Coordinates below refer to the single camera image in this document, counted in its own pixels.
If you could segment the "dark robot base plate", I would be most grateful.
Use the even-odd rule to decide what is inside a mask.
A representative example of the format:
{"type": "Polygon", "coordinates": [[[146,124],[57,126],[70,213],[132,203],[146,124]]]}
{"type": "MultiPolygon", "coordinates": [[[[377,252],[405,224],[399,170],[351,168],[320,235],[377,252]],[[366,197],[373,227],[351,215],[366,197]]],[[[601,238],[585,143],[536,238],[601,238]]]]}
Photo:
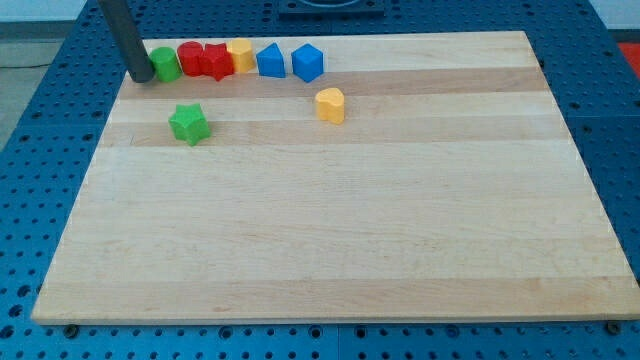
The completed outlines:
{"type": "Polygon", "coordinates": [[[339,17],[385,13],[384,0],[280,0],[280,19],[298,19],[305,16],[339,17]]]}

